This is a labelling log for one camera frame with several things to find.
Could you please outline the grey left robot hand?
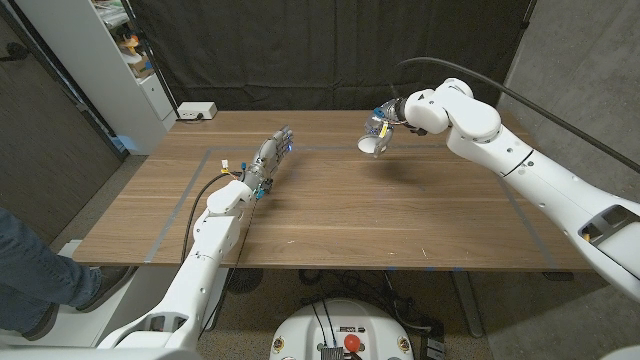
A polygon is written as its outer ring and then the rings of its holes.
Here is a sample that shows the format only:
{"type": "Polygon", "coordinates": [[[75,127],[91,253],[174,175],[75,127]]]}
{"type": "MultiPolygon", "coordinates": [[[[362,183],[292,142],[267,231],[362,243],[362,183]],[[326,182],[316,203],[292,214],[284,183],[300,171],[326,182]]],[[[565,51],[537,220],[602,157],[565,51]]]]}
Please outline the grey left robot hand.
{"type": "Polygon", "coordinates": [[[241,181],[251,190],[269,192],[273,176],[284,157],[291,151],[292,145],[293,131],[285,125],[262,143],[244,171],[241,181]]]}

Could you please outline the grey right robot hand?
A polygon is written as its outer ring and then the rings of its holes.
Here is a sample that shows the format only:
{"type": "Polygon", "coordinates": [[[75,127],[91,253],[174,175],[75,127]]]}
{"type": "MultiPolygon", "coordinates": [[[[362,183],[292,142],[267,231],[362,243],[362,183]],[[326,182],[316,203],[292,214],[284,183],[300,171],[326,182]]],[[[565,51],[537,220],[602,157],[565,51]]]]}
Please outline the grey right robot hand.
{"type": "Polygon", "coordinates": [[[394,127],[406,123],[403,114],[405,102],[405,98],[394,98],[372,111],[364,124],[365,133],[358,140],[360,151],[375,158],[386,151],[392,140],[394,127]]]}

